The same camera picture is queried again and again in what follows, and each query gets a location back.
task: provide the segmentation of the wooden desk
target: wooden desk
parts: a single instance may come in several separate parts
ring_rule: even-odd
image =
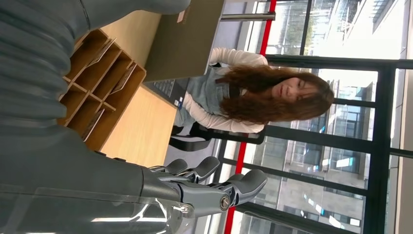
[[[136,11],[102,30],[144,66],[160,15]],[[102,152],[150,167],[163,165],[176,108],[141,87],[132,98]]]

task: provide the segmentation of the laptop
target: laptop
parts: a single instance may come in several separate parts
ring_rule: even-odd
[[[190,77],[208,68],[225,0],[192,0],[177,15],[163,15],[146,62],[144,84],[182,107]]]

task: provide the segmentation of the long brown hair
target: long brown hair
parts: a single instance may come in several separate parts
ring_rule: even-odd
[[[221,102],[221,111],[230,119],[256,124],[306,120],[325,113],[333,103],[334,93],[326,81],[308,72],[294,72],[286,68],[274,69],[267,65],[236,66],[223,78],[218,79],[217,83],[229,83],[231,86],[259,94],[294,77],[315,85],[318,92],[294,103],[277,98],[230,97]]]

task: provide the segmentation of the white long-sleeve shirt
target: white long-sleeve shirt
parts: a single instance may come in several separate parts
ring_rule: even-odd
[[[250,66],[268,65],[267,59],[262,55],[226,48],[212,49],[209,63],[223,63],[229,66],[242,64]],[[217,73],[224,75],[228,71],[228,67],[222,67],[218,69]],[[196,103],[188,92],[185,94],[183,107],[199,124],[206,128],[230,131],[233,133],[258,133],[264,128],[264,125],[245,121],[238,122],[224,116],[210,114]]]

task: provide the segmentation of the robotic hand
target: robotic hand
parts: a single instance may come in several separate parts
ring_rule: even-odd
[[[246,175],[233,175],[224,183],[199,184],[213,174],[219,165],[218,159],[207,157],[197,167],[184,170],[185,161],[177,159],[166,167],[157,166],[151,170],[160,181],[179,192],[180,202],[194,207],[195,216],[217,214],[248,202],[267,182],[262,171],[252,170]]]

